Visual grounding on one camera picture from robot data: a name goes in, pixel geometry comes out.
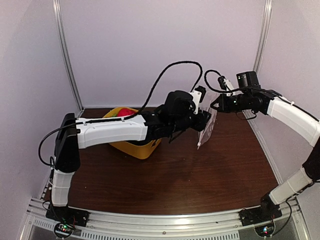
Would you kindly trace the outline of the clear zip top bag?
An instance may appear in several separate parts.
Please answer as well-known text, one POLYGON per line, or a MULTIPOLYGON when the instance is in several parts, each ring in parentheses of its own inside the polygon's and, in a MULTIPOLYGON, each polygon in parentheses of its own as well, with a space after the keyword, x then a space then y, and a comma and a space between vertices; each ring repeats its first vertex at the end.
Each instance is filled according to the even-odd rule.
POLYGON ((199 109, 210 113, 211 117, 209 118, 204 130, 198 133, 197 149, 205 144, 212 135, 218 112, 217 110, 211 108, 210 105, 214 100, 216 100, 217 97, 218 93, 209 91, 205 94, 202 103, 199 105, 199 109))

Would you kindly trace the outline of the large red tomato toy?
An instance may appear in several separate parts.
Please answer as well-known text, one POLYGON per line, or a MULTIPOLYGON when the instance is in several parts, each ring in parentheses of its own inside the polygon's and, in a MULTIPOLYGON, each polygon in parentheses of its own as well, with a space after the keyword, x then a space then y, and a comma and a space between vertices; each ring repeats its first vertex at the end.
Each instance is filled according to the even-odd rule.
POLYGON ((117 113, 117 117, 128 117, 128 116, 132 116, 136 113, 137 111, 135 109, 131 109, 131 108, 121 108, 118 113, 117 113))

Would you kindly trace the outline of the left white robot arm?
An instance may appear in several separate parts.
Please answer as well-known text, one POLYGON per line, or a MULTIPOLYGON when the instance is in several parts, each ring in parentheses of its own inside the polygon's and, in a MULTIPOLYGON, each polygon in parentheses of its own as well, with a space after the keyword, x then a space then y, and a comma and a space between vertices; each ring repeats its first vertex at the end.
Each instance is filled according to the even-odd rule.
POLYGON ((206 90, 198 87, 168 94, 155 111, 143 111, 120 117, 75 118, 64 116, 55 139, 54 171, 51 190, 52 213, 61 222, 72 218, 68 195, 72 177, 81 165, 80 149, 122 141, 153 141, 172 138, 176 132, 205 129, 211 114, 199 108, 206 90))

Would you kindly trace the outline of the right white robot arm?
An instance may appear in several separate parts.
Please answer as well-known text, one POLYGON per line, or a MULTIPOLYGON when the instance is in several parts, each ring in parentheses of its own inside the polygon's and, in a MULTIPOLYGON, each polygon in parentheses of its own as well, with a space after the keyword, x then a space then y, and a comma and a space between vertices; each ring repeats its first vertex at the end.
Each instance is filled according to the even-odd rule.
POLYGON ((251 111, 276 120, 276 128, 262 134, 267 138, 266 145, 275 158, 284 157, 288 162, 292 157, 301 157, 301 166, 288 175, 276 188, 266 193, 256 210, 259 220, 266 221, 274 215, 279 205, 320 180, 320 120, 289 101, 281 93, 261 87, 257 73, 247 71, 238 73, 237 87, 222 74, 218 74, 220 89, 211 107, 221 113, 251 111))

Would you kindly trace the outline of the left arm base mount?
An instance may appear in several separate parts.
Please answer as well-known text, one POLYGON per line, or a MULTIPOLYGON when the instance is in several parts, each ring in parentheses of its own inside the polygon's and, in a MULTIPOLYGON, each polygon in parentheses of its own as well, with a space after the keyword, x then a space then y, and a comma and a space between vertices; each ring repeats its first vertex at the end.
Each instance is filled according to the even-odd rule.
POLYGON ((77 227, 86 227, 90 213, 86 210, 71 208, 68 206, 49 206, 45 217, 56 221, 53 233, 60 239, 70 237, 77 227))

